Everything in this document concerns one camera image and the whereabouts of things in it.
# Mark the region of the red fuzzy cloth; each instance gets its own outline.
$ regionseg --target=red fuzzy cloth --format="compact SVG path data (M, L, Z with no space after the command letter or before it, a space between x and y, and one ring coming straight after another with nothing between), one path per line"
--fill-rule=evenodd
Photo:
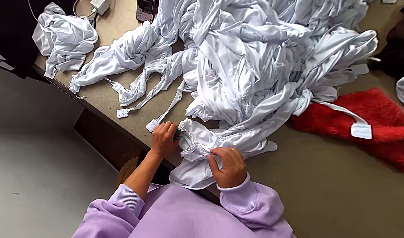
M300 116L291 116L296 130L342 138L362 145L374 156L404 171L404 112L373 88L343 95L333 102L362 117L371 125L373 138L351 136L355 119L327 106L313 103Z

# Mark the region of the scissors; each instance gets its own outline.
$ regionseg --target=scissors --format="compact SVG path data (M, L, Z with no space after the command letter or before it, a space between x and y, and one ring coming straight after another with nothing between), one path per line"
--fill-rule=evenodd
M177 138L181 139L182 138L181 135L183 134L184 131L186 131L186 130L181 130L180 128L178 128L174 134L173 139L177 139Z

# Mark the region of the purple sweatshirt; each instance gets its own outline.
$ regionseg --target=purple sweatshirt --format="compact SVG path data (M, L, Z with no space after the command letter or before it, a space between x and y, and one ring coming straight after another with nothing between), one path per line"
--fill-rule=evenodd
M121 184L108 201L90 203L73 238L295 237L272 188L248 174L241 185L218 189L223 208L172 184L150 188L145 201Z

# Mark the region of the hand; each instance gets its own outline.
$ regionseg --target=hand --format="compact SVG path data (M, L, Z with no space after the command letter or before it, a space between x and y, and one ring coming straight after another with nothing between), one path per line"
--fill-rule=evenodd
M178 128L178 124L172 122L164 122L155 127L152 132L152 149L153 154L158 155L161 159L177 148L180 139L173 139Z
M218 169L218 164L212 155L207 155L212 175L220 188L232 188L241 185L246 179L246 163L242 155L235 148L211 149L211 153L218 155L223 162L223 168Z

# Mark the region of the lavender sleeve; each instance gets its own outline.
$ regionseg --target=lavender sleeve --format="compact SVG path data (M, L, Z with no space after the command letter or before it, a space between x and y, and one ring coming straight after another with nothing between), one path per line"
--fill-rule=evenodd
M220 203L258 237L291 238L293 230L283 219L284 206L270 187L246 180L233 188L220 188Z
M144 201L131 188L120 184L107 201L90 203L73 238L128 238L136 225Z

